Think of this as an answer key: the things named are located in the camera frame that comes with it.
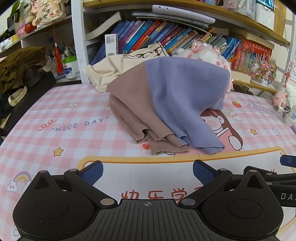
wristwatch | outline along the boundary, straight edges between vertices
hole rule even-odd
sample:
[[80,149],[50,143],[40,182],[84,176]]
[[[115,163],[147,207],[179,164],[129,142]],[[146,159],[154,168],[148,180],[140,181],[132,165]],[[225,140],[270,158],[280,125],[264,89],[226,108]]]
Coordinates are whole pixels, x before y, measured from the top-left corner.
[[19,89],[8,97],[8,102],[11,106],[15,106],[27,93],[27,87]]

pen holder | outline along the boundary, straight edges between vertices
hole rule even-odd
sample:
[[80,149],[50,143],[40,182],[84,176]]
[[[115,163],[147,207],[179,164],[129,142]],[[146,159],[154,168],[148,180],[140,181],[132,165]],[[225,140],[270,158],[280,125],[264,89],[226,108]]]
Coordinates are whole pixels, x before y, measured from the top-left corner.
[[76,56],[70,56],[62,60],[65,77],[67,79],[74,79],[80,76],[78,62]]

pink stuffed pig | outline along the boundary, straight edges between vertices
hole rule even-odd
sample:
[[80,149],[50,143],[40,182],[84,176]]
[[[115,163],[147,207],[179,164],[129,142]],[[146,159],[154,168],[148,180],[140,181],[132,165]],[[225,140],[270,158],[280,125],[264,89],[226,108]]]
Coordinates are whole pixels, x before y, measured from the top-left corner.
[[288,94],[283,91],[276,92],[273,99],[274,106],[286,108],[286,100],[288,97]]

green leaf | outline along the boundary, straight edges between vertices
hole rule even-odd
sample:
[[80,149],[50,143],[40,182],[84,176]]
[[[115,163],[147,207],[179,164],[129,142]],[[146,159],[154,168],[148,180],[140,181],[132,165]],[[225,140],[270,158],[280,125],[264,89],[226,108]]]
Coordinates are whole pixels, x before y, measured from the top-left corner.
[[16,12],[16,10],[18,9],[19,6],[20,6],[20,0],[17,0],[11,8],[10,16],[12,16]]

lavender sweater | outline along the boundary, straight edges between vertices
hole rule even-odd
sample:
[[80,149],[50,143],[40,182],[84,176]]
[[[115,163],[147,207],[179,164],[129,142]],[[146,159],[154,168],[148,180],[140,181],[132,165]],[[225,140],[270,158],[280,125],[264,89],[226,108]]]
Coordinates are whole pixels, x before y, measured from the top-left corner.
[[229,71],[189,58],[159,57],[145,65],[159,118],[193,149],[221,152],[223,143],[200,115],[223,108]]

